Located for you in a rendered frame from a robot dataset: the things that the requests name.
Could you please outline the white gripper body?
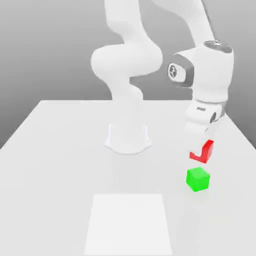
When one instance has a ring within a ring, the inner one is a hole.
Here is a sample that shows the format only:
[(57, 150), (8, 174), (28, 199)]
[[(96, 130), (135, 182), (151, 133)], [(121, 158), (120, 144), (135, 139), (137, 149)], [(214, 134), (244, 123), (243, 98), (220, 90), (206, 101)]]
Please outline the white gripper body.
[(208, 129), (209, 127), (205, 124), (186, 121), (184, 126), (184, 139), (186, 141), (207, 140), (209, 138)]

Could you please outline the small red cube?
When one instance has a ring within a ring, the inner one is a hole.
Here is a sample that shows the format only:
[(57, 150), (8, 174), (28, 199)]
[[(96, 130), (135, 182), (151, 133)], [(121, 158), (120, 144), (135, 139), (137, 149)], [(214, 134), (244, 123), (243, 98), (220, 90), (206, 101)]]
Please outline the small red cube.
[(206, 164), (212, 155), (213, 146), (214, 146), (214, 141), (211, 139), (208, 139), (201, 149), (201, 155), (196, 155), (193, 152), (190, 152), (189, 158)]

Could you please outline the small green cube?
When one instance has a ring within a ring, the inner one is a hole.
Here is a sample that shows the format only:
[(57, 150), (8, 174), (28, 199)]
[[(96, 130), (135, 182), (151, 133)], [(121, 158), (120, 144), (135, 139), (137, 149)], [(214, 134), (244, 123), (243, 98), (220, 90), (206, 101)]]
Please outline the small green cube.
[(209, 187), (210, 174), (202, 167), (188, 169), (186, 183), (194, 192), (205, 190)]

